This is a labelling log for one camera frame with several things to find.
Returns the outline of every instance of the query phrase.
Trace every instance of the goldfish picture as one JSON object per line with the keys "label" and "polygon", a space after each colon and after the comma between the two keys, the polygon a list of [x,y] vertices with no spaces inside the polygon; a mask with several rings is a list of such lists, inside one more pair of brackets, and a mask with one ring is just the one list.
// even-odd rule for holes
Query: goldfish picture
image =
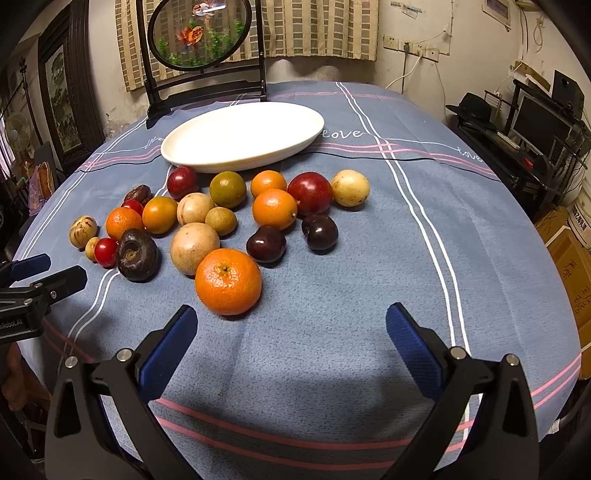
{"label": "goldfish picture", "polygon": [[177,38],[183,44],[183,52],[187,52],[189,47],[194,47],[195,44],[203,38],[203,27],[189,28],[185,27],[183,30],[177,32]]}
{"label": "goldfish picture", "polygon": [[209,3],[200,3],[193,7],[193,15],[196,17],[213,17],[213,12],[226,8],[226,3],[219,0],[210,0]]}

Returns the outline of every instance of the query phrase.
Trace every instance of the cherry tomato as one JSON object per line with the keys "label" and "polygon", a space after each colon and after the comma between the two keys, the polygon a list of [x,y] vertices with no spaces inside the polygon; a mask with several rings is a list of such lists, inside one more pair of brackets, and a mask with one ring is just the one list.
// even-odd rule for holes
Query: cherry tomato
{"label": "cherry tomato", "polygon": [[105,268],[113,268],[117,263],[115,252],[117,251],[117,242],[112,238],[101,238],[95,247],[96,262]]}
{"label": "cherry tomato", "polygon": [[139,201],[134,200],[134,199],[129,199],[129,200],[124,201],[121,206],[135,210],[136,212],[139,213],[140,216],[144,212],[144,206]]}

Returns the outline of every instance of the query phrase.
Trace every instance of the tangerine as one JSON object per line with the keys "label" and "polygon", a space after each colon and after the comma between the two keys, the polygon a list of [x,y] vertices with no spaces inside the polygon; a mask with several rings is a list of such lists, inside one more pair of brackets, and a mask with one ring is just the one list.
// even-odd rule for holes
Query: tangerine
{"label": "tangerine", "polygon": [[142,220],[150,233],[168,232],[177,222],[177,202],[170,197],[154,197],[146,203]]}
{"label": "tangerine", "polygon": [[218,315],[240,315],[261,296],[262,276],[256,262],[240,250],[219,248],[197,268],[195,291]]}
{"label": "tangerine", "polygon": [[113,210],[105,223],[107,234],[115,241],[121,240],[123,234],[130,228],[144,229],[144,223],[139,213],[131,208],[119,207]]}
{"label": "tangerine", "polygon": [[296,215],[295,199],[283,190],[266,190],[252,204],[252,216],[259,225],[271,225],[284,230],[294,222]]}
{"label": "tangerine", "polygon": [[270,189],[287,190],[287,182],[278,171],[265,170],[252,179],[251,193],[254,198]]}

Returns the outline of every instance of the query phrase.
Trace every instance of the computer monitor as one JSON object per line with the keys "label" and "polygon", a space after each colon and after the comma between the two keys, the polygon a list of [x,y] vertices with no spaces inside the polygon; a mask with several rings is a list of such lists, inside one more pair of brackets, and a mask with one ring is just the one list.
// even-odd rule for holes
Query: computer monitor
{"label": "computer monitor", "polygon": [[[538,155],[550,159],[554,136],[563,142],[569,137],[571,126],[557,114],[548,110],[535,99],[524,95],[513,123],[512,130]],[[554,158],[562,150],[560,144],[554,149]]]}

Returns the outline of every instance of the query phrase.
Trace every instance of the electrical outlet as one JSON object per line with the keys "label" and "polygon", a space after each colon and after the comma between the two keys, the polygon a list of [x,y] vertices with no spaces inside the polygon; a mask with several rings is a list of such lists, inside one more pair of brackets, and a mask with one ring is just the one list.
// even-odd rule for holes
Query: electrical outlet
{"label": "electrical outlet", "polygon": [[439,61],[439,49],[434,47],[425,47],[423,56],[432,61]]}
{"label": "electrical outlet", "polygon": [[387,48],[388,50],[398,50],[399,46],[399,37],[391,37],[390,35],[384,35],[384,48]]}
{"label": "electrical outlet", "polygon": [[409,43],[408,46],[410,47],[409,53],[411,55],[416,55],[417,57],[421,54],[423,46],[419,43]]}

